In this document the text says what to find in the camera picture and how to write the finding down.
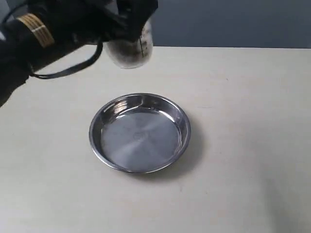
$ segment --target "stainless steel bowl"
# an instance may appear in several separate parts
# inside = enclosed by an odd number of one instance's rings
[[[190,136],[189,119],[177,104],[143,93],[109,102],[89,129],[97,157],[129,173],[150,173],[171,165],[185,152]]]

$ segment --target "white table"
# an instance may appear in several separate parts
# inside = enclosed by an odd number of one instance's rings
[[[102,56],[30,78],[0,108],[0,232],[309,233],[310,88],[311,50],[155,48],[139,69]],[[145,176],[107,167],[88,141],[99,108],[135,92],[172,99],[193,128],[186,154]]]

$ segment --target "black wire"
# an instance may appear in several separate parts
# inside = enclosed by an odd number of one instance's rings
[[[25,0],[24,2],[18,4],[16,7],[14,7],[12,10],[10,10],[9,13],[3,18],[2,23],[6,23],[12,14],[14,14],[19,8],[29,4],[29,2],[30,2],[30,0]],[[77,72],[93,65],[100,58],[102,52],[103,52],[103,40],[101,38],[99,38],[98,43],[97,43],[97,47],[96,47],[96,51],[95,51],[94,55],[92,57],[90,57],[88,60],[81,62],[79,64],[76,64],[76,65],[74,65],[68,69],[59,71],[57,73],[53,73],[53,74],[35,74],[35,73],[33,73],[31,66],[28,65],[29,70],[30,70],[29,76],[36,77],[39,79],[55,79],[55,78],[59,78],[59,77],[68,76],[70,74],[77,73]]]

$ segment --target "gold stripe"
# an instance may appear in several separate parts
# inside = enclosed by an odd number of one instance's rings
[[[25,26],[34,34],[43,48],[46,48],[55,43],[49,29],[37,16],[33,14],[26,14],[17,19],[25,24]]]

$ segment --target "bowl rim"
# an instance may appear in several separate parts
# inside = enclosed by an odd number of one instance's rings
[[[183,145],[181,146],[181,149],[179,150],[178,153],[176,153],[169,161],[167,161],[166,163],[163,163],[157,167],[154,167],[152,169],[147,169],[147,170],[130,170],[124,167],[121,167],[115,163],[112,163],[111,161],[109,161],[108,159],[106,159],[96,148],[95,143],[94,143],[94,139],[93,139],[93,130],[94,130],[94,124],[95,121],[97,120],[97,118],[100,116],[101,112],[106,109],[107,107],[109,107],[110,105],[112,105],[113,103],[120,101],[122,99],[128,98],[128,97],[132,97],[132,96],[151,96],[151,97],[155,97],[155,98],[159,98],[162,99],[166,102],[168,102],[170,105],[172,105],[174,108],[176,108],[178,111],[180,111],[182,118],[185,121],[185,125],[186,125],[186,129],[187,129],[187,134],[186,134],[186,138],[185,138],[185,142],[183,143]],[[118,170],[118,171],[122,171],[122,172],[126,172],[126,173],[132,173],[132,174],[147,174],[147,173],[152,173],[152,172],[156,172],[159,170],[162,170],[168,166],[170,166],[171,164],[173,164],[174,162],[176,162],[186,151],[189,143],[190,143],[190,138],[191,138],[191,125],[190,125],[190,121],[188,116],[186,115],[186,113],[184,112],[184,110],[179,107],[175,102],[171,101],[170,99],[160,96],[160,95],[156,95],[156,94],[151,94],[151,93],[132,93],[132,94],[126,94],[123,96],[120,96],[118,98],[113,99],[112,101],[108,102],[107,104],[105,104],[103,107],[100,108],[100,110],[97,111],[97,113],[95,114],[94,118],[91,121],[91,125],[89,127],[89,132],[88,132],[88,136],[89,136],[89,141],[90,141],[90,145],[92,147],[93,152],[95,153],[95,155],[107,166]]]

